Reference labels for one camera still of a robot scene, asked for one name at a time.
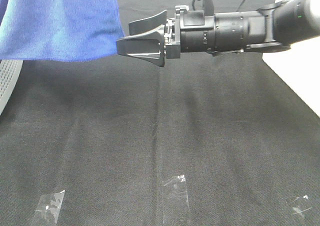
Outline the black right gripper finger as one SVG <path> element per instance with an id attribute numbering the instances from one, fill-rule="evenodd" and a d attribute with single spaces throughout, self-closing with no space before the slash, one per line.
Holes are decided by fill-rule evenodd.
<path id="1" fill-rule="evenodd" d="M 160 13 L 132 21 L 128 24 L 128 30 L 130 35 L 137 35 L 153 30 L 161 25 L 165 25 L 167 22 L 167 10 L 163 10 Z"/>
<path id="2" fill-rule="evenodd" d="M 158 67 L 165 65 L 165 27 L 126 36 L 116 41 L 117 54 L 150 62 Z"/>

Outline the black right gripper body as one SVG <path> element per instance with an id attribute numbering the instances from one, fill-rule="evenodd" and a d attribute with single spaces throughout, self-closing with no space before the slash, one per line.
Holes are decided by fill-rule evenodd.
<path id="1" fill-rule="evenodd" d="M 177 5 L 175 7 L 174 17 L 169 18 L 166 24 L 164 34 L 164 51 L 166 59 L 179 59 L 181 57 L 181 13 L 189 11 L 188 5 Z"/>

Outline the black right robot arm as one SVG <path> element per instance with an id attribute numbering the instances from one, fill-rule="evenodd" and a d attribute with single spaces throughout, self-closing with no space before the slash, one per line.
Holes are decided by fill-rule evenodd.
<path id="1" fill-rule="evenodd" d="M 177 5 L 129 23 L 129 35 L 116 42 L 121 56 L 163 67 L 182 53 L 277 53 L 320 35 L 320 0 L 282 0 L 255 11 L 215 13 L 213 0 L 202 8 Z"/>

